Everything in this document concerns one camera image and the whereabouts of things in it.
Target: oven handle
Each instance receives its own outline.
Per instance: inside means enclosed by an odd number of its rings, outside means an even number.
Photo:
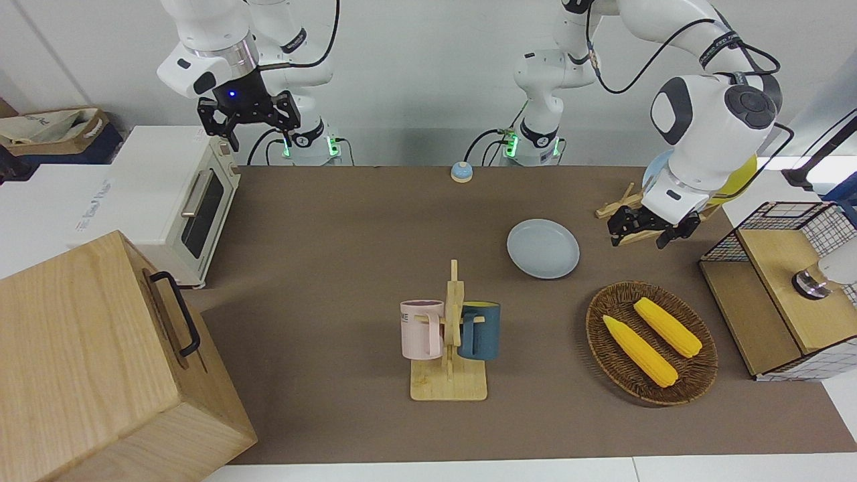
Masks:
[[[196,174],[194,188],[190,191],[188,201],[184,203],[184,208],[182,208],[183,218],[195,218],[199,215],[202,201],[206,197],[208,186],[211,185],[212,179],[214,179],[214,170],[212,169]]]
[[[168,280],[170,282],[170,287],[176,295],[178,307],[182,310],[182,316],[184,316],[184,321],[188,324],[188,331],[190,332],[190,344],[178,351],[178,354],[187,358],[191,353],[200,348],[200,332],[196,330],[194,318],[190,315],[188,306],[184,303],[184,297],[182,297],[182,293],[178,290],[178,283],[176,283],[176,279],[172,277],[172,274],[166,271],[158,271],[158,273],[152,274],[149,276],[149,280],[152,283],[157,283],[160,280]]]

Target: mug handle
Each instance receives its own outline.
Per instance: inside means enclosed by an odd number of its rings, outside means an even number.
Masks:
[[[440,336],[434,336],[435,331],[440,333],[440,317],[437,313],[428,313],[428,355],[429,357],[440,357]]]
[[[476,320],[476,312],[466,311],[461,317],[464,318],[464,322],[462,323],[464,335],[461,337],[461,346],[464,348],[464,354],[476,356],[476,344],[473,339],[473,324]]]

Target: plate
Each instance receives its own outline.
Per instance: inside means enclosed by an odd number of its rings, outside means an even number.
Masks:
[[[578,240],[551,220],[518,223],[506,239],[509,256],[521,271],[541,280],[554,280],[572,272],[580,260]]]
[[[702,341],[699,354],[682,357],[637,314],[633,305],[643,296],[661,305]],[[610,335],[603,315],[625,323],[652,345],[679,372],[675,385],[662,389],[652,382]],[[602,289],[586,311],[586,338],[592,355],[610,380],[627,393],[655,405],[694,401],[705,395],[717,376],[717,350],[702,318],[673,293],[648,283],[623,281]]]

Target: wicker tray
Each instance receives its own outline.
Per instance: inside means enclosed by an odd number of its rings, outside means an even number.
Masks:
[[[634,311],[643,296],[675,316],[702,341],[702,350],[693,358],[679,355]],[[633,328],[679,372],[672,387],[662,389],[651,381],[610,336],[602,319],[610,315]],[[680,405],[694,401],[714,383],[717,351],[702,319],[684,301],[662,288],[638,281],[624,281],[602,289],[586,311],[586,338],[595,360],[607,376],[629,394],[656,405]]]

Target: wooden mug holder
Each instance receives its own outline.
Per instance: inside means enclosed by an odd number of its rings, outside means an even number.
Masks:
[[[461,310],[464,282],[458,280],[458,260],[452,260],[451,279],[446,282],[443,355],[431,360],[411,360],[411,399],[415,401],[482,401],[488,398],[485,362],[461,358]],[[428,317],[417,316],[417,321]],[[474,322],[484,322],[478,316]]]

